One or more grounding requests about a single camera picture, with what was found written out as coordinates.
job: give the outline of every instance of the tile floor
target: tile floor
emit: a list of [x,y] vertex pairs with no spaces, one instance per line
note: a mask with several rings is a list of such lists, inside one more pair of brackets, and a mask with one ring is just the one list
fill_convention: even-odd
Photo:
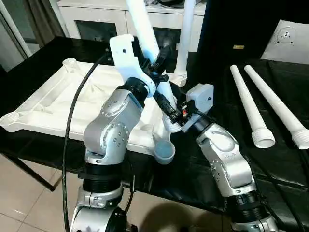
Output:
[[[51,183],[61,171],[25,161]],[[67,175],[69,216],[81,184],[77,175]],[[50,192],[0,154],[0,230],[3,232],[64,232],[61,184]],[[120,207],[128,198],[125,189]],[[199,226],[201,231],[220,232],[221,216],[201,209],[136,192],[128,221],[145,232],[178,232],[182,226]]]

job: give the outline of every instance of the white panel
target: white panel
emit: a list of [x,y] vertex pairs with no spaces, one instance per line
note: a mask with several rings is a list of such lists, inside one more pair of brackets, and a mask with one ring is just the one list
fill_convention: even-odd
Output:
[[[161,14],[161,13],[148,13],[150,22],[155,28],[171,28],[181,29],[183,25],[182,14]],[[126,11],[126,22],[128,33],[137,35],[129,11]],[[197,52],[199,38],[203,25],[203,16],[195,15],[192,25],[190,52]]]
[[75,20],[114,23],[116,25],[117,35],[127,34],[124,11],[77,7],[60,7],[60,11],[71,38],[81,38]]
[[309,64],[309,24],[280,20],[261,58]]

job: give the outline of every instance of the table leg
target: table leg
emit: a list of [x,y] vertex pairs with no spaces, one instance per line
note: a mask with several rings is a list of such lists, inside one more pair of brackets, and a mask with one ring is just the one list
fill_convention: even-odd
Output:
[[54,186],[51,185],[49,182],[47,182],[43,177],[41,177],[39,174],[37,174],[34,170],[32,170],[29,166],[27,166],[23,161],[21,161],[19,158],[7,156],[2,153],[3,156],[5,156],[8,160],[16,164],[19,168],[21,168],[24,172],[28,173],[32,178],[34,178],[36,181],[38,181],[41,185],[49,189],[51,192],[53,192],[56,189],[56,186],[58,183],[56,183]]

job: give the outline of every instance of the white tube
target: white tube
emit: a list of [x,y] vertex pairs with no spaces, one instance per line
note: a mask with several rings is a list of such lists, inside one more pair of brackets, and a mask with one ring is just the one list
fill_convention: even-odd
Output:
[[145,2],[144,0],[126,0],[126,3],[132,16],[141,50],[144,56],[153,63],[160,50],[147,15]]
[[255,146],[258,148],[269,148],[273,146],[276,142],[275,138],[272,132],[266,127],[237,66],[232,65],[230,69],[252,129],[252,139]]
[[187,61],[190,49],[191,29],[194,17],[196,0],[185,0],[183,13],[183,26],[178,44],[178,56],[174,79],[181,80],[180,86],[184,86],[187,80]]
[[[153,63],[159,55],[159,46],[147,15],[145,2],[144,0],[126,0],[126,3],[131,13],[144,57],[148,58]],[[169,82],[161,82],[157,90],[167,98],[172,107],[176,108],[176,103]],[[174,133],[181,130],[181,127],[177,123],[172,124],[170,119],[164,113],[163,122],[168,132]]]
[[307,130],[303,124],[301,124],[301,122],[295,117],[289,108],[281,101],[275,92],[265,83],[265,81],[250,65],[245,66],[245,71],[261,91],[281,121],[287,127],[292,135],[292,140],[297,145],[297,147],[299,149],[308,149],[309,130]]

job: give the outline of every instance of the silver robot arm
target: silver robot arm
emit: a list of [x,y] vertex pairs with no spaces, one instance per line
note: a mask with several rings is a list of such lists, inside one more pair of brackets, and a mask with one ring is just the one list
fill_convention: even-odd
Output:
[[200,119],[194,124],[197,144],[211,165],[218,189],[226,198],[232,230],[279,232],[274,218],[258,200],[249,164],[239,152],[236,139],[221,126]]
[[129,135],[142,105],[127,89],[116,89],[84,132],[85,169],[70,231],[125,231],[126,214],[117,207],[123,195],[119,177]]
[[84,132],[85,161],[99,165],[121,163],[141,113],[142,106],[129,90],[115,90]]

